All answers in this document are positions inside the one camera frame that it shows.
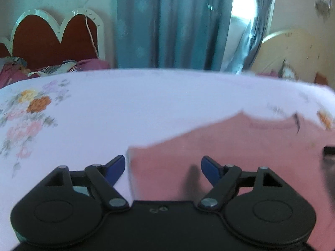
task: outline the beige headboard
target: beige headboard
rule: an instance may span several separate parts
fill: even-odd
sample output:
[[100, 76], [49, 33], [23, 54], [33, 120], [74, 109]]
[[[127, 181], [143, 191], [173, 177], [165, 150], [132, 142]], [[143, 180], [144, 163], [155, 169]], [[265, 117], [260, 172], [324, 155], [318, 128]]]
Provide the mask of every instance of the beige headboard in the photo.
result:
[[316, 72], [329, 75], [330, 65], [325, 48], [302, 29], [283, 30], [265, 37], [251, 70], [256, 73], [277, 72], [284, 59], [302, 81], [313, 83]]

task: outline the curtain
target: curtain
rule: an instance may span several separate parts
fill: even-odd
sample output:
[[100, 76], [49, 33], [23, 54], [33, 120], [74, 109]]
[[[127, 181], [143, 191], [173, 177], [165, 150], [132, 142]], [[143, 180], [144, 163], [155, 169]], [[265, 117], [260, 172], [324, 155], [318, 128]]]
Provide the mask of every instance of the curtain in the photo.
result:
[[251, 68], [262, 44], [272, 1], [256, 0], [257, 16], [248, 24], [232, 61], [223, 71], [236, 73], [241, 69], [241, 66], [243, 66], [243, 69]]
[[118, 0], [119, 68], [220, 70], [232, 0]]

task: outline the window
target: window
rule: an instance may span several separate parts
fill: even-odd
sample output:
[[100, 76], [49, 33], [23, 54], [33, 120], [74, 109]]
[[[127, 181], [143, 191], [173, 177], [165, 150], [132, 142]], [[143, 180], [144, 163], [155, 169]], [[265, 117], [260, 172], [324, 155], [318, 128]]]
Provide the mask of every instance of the window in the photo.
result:
[[232, 16], [249, 22], [256, 17], [256, 0], [233, 0]]

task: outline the blue curtain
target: blue curtain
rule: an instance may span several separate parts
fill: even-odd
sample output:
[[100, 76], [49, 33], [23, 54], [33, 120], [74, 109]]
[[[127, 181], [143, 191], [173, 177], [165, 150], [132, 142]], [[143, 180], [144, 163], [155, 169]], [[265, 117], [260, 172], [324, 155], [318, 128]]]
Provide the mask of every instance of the blue curtain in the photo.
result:
[[119, 68], [220, 70], [232, 0], [118, 0]]
[[262, 44], [265, 34], [269, 11], [273, 0], [256, 0], [257, 17], [247, 26], [237, 46], [232, 61], [225, 72], [236, 73], [243, 65], [243, 69], [250, 69]]

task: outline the pink shirt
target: pink shirt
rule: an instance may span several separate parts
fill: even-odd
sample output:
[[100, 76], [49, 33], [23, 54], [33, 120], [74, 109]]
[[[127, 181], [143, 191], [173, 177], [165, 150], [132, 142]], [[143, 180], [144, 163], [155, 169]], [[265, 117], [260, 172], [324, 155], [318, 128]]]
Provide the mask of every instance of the pink shirt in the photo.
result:
[[204, 155], [243, 171], [268, 166], [314, 207], [317, 223], [309, 243], [316, 250], [333, 251], [335, 169], [321, 160], [323, 147], [335, 146], [335, 132], [298, 118], [299, 127], [294, 117], [264, 121], [239, 113], [145, 149], [132, 148], [129, 157], [135, 198], [201, 199], [212, 188], [200, 168]]

